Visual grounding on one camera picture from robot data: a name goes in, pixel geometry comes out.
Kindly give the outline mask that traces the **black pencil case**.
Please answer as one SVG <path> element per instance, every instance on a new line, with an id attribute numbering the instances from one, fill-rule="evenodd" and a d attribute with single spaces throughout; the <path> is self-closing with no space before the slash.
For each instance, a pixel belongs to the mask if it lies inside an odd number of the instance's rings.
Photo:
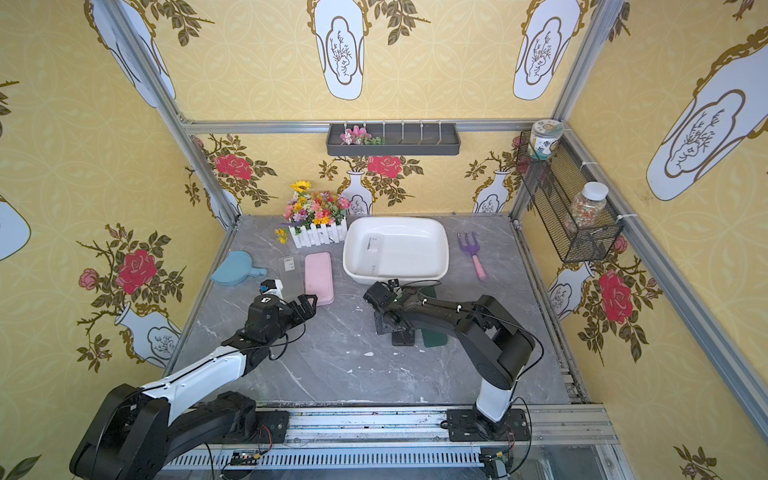
<path id="1" fill-rule="evenodd" d="M 391 343 L 393 346 L 414 346 L 416 340 L 416 329 L 413 327 L 400 326 L 391 333 Z"/>

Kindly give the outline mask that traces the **pink pencil case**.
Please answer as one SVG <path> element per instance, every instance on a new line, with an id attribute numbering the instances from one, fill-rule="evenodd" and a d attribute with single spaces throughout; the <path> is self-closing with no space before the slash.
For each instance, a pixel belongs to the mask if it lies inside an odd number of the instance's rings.
<path id="1" fill-rule="evenodd" d="M 329 252 L 309 254 L 304 260 L 304 290 L 317 297 L 318 306 L 330 305 L 335 298 L 332 258 Z"/>

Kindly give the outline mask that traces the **clear pencil case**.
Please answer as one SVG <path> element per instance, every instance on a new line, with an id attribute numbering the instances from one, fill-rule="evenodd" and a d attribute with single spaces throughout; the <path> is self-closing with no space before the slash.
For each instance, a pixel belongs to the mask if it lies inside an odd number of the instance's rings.
<path id="1" fill-rule="evenodd" d="M 383 248 L 383 236 L 381 234 L 371 234 L 365 242 L 361 253 L 360 265 L 363 273 L 368 276 L 379 274 Z"/>
<path id="2" fill-rule="evenodd" d="M 278 262 L 281 295 L 286 302 L 297 300 L 305 293 L 301 262 L 295 256 L 283 257 Z"/>

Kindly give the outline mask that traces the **green pencil case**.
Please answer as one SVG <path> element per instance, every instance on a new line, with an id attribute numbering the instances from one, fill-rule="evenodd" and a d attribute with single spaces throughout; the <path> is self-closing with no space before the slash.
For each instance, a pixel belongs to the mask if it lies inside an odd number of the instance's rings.
<path id="1" fill-rule="evenodd" d="M 420 289 L 420 293 L 428 298 L 436 298 L 435 286 L 425 286 Z M 442 347 L 448 343 L 448 336 L 444 333 L 433 330 L 422 329 L 422 338 L 425 348 Z"/>

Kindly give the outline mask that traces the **white plastic storage box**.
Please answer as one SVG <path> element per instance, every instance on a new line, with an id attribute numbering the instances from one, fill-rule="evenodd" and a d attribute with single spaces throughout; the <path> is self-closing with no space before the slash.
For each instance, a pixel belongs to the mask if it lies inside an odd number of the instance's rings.
<path id="1" fill-rule="evenodd" d="M 365 275 L 360 258 L 371 234 L 383 236 L 379 274 Z M 354 281 L 440 280 L 449 270 L 449 243 L 444 226 L 429 218 L 364 217 L 349 226 L 343 249 L 343 268 Z"/>

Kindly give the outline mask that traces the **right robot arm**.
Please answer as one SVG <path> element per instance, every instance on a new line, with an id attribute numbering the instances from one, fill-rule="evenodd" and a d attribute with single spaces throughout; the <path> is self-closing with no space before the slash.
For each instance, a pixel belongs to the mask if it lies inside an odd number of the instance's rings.
<path id="1" fill-rule="evenodd" d="M 364 300 L 374 310 L 377 333 L 389 334 L 394 346 L 414 345 L 417 330 L 456 338 L 482 377 L 476 411 L 488 424 L 500 425 L 517 381 L 539 347 L 538 338 L 492 296 L 453 302 L 428 297 L 422 289 L 396 280 L 370 286 Z"/>

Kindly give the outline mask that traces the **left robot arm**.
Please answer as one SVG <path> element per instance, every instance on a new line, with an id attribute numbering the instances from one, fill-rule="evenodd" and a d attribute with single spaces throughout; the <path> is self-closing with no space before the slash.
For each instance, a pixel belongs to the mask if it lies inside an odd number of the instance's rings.
<path id="1" fill-rule="evenodd" d="M 105 397 L 69 469 L 81 479 L 152 479 L 175 458 L 216 439 L 269 434 L 251 398 L 222 392 L 285 346 L 289 330 L 316 314 L 318 298 L 257 296 L 245 325 L 204 358 L 161 380 L 122 384 Z"/>

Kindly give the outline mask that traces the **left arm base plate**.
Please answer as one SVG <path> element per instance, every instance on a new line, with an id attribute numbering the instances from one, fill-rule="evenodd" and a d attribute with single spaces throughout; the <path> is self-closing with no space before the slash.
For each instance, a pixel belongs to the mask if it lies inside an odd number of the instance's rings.
<path id="1" fill-rule="evenodd" d="M 209 444 L 282 444 L 287 435 L 290 413 L 286 410 L 254 411 L 241 416 L 232 427 L 215 435 Z"/>

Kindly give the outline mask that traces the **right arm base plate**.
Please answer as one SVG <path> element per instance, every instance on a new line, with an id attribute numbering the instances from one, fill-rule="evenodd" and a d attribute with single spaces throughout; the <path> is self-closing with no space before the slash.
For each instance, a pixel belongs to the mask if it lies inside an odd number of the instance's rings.
<path id="1" fill-rule="evenodd" d="M 510 408 L 494 422 L 476 408 L 450 409 L 440 427 L 448 431 L 451 442 L 529 441 L 530 421 L 523 409 Z"/>

